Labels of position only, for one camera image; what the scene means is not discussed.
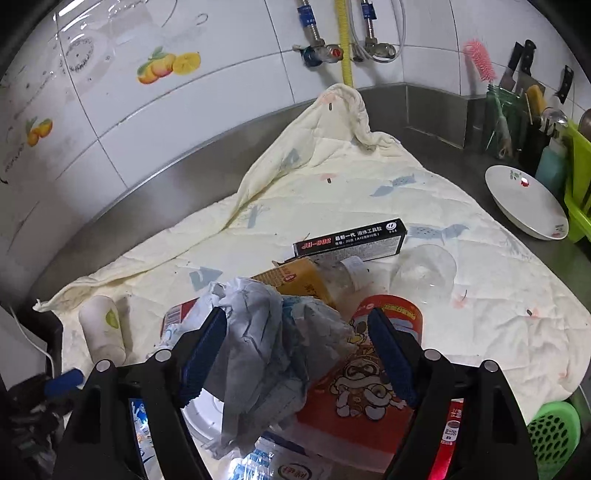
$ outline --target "tile wall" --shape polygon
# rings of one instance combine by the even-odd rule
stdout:
[[[566,113],[578,120],[591,108],[582,69],[527,0],[403,2],[402,57],[354,64],[356,87],[407,82],[482,95],[464,43],[480,39],[500,78],[514,43],[530,38],[538,46],[532,73],[547,95],[568,64],[575,81]],[[337,43],[333,1],[311,4],[321,35]],[[398,45],[390,0],[374,5],[379,40]],[[82,225],[176,158],[339,82],[340,64],[308,70],[292,51],[308,44],[296,7],[297,0],[64,0],[45,17],[0,80],[0,300],[18,301]],[[353,7],[363,39],[357,0]]]

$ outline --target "paper cup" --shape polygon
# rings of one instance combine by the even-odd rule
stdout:
[[[116,367],[123,365],[126,357],[125,347],[115,302],[109,297],[92,297],[80,309],[78,319],[92,361],[96,364],[108,359]]]

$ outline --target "screw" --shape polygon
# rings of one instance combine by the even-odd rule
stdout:
[[[425,358],[427,360],[432,360],[436,362],[441,358],[441,354],[437,350],[433,350],[430,348],[429,350],[425,350]]]
[[[486,368],[489,372],[496,372],[499,369],[499,365],[497,365],[493,360],[487,360],[484,362],[484,368]]]
[[[104,372],[104,371],[108,370],[109,367],[111,367],[111,362],[109,362],[108,360],[101,360],[100,362],[98,362],[96,364],[96,369],[99,372]]]
[[[165,362],[166,360],[168,360],[170,357],[172,357],[172,353],[170,353],[170,350],[159,350],[156,352],[155,358],[158,362]]]

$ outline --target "knife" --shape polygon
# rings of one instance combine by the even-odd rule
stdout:
[[[517,76],[517,87],[515,93],[520,95],[525,92],[532,85],[540,87],[542,94],[546,91],[546,87],[537,80],[531,77],[531,65],[534,62],[534,52],[536,46],[531,40],[526,40],[523,48],[523,56],[521,57],[521,70]]]
[[[555,95],[560,100],[560,103],[564,105],[566,101],[566,97],[570,92],[570,86],[573,84],[573,77],[574,72],[573,69],[570,68],[568,65],[564,66],[564,73],[562,75],[562,85],[560,86],[560,90],[555,93]]]
[[[513,74],[517,69],[517,64],[519,63],[519,59],[521,58],[521,54],[523,53],[523,45],[519,42],[515,42],[515,46],[513,47],[513,53],[511,54],[511,59],[509,60],[509,65],[505,69],[505,73],[499,82],[499,87],[508,92],[513,91],[513,87],[515,86],[515,80],[513,79]]]

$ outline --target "clear plastic cup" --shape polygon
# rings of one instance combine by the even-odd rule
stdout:
[[[414,303],[421,311],[447,305],[456,278],[456,261],[438,245],[409,250],[390,282],[390,293]]]

